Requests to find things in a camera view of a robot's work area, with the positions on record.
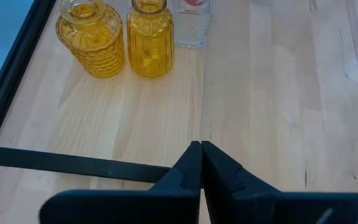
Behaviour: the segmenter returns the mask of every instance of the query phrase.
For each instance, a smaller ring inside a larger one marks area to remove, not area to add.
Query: black metal frame
[[[34,0],[0,71],[0,128],[56,0]],[[169,167],[0,147],[0,166],[156,183]]]

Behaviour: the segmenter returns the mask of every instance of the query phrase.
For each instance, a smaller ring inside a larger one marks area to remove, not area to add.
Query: yellow glass bottle
[[[133,71],[145,77],[159,77],[172,68],[173,19],[167,0],[132,0],[127,35]]]
[[[103,0],[61,0],[56,32],[85,70],[98,78],[116,75],[125,64],[122,21]]]

